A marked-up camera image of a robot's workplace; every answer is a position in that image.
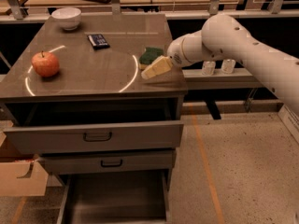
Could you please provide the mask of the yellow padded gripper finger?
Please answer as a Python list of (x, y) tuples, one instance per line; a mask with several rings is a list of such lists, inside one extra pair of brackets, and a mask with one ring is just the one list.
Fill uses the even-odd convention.
[(151, 79), (171, 70), (173, 64), (169, 57), (160, 56), (141, 72), (144, 79)]

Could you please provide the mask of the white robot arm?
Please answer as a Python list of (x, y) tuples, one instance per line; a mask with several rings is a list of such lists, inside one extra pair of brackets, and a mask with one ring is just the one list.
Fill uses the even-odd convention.
[(141, 76), (150, 79), (173, 67), (231, 59), (245, 67), (293, 113), (299, 115), (299, 59), (256, 40), (236, 19), (214, 15), (202, 29), (171, 42)]

